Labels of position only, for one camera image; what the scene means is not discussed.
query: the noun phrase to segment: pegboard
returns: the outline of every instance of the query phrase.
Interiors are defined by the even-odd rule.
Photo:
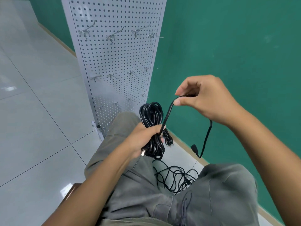
[[[96,125],[146,102],[166,0],[62,0]]]

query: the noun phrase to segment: right hand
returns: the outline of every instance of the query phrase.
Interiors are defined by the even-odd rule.
[[[196,95],[182,97],[174,105],[188,105],[198,110],[203,116],[215,122],[228,125],[235,119],[237,111],[243,108],[236,102],[220,78],[213,75],[191,76],[178,87],[175,95]]]

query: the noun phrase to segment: green wall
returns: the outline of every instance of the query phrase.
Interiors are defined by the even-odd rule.
[[[301,156],[301,0],[167,0],[148,102],[164,112],[193,75],[222,79],[236,100]],[[167,127],[203,146],[209,120],[174,107]],[[213,123],[204,158],[237,162],[256,178],[259,204],[281,221],[258,172],[226,127]]]
[[[74,51],[61,0],[30,0],[38,22]]]

